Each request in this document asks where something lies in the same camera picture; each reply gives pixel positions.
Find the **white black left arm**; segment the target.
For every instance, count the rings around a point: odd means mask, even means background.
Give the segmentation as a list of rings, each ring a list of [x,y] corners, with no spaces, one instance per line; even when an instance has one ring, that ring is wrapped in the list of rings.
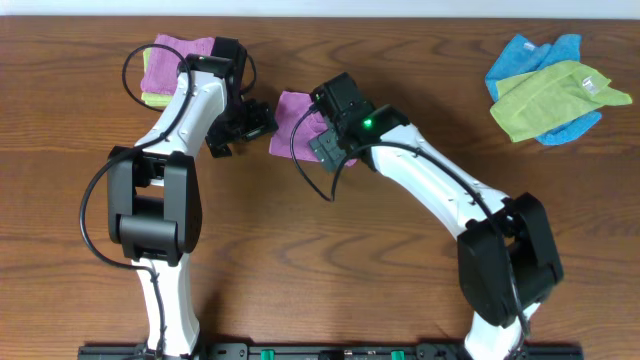
[[[189,55],[158,121],[131,148],[116,147],[106,172],[108,227],[139,277],[149,335],[144,359],[191,359],[200,324],[191,299],[190,255],[203,210],[196,173],[202,146],[227,157],[233,142],[274,131],[265,103],[245,99],[253,59]]]

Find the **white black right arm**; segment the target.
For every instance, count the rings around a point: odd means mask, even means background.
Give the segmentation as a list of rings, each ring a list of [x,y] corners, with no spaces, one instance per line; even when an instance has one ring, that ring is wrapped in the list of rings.
[[[515,359],[530,319],[564,272],[542,203],[511,198],[439,153],[390,105],[332,110],[315,104],[335,136],[340,174],[358,158],[426,207],[456,242],[460,288],[474,310],[463,353],[471,359]]]

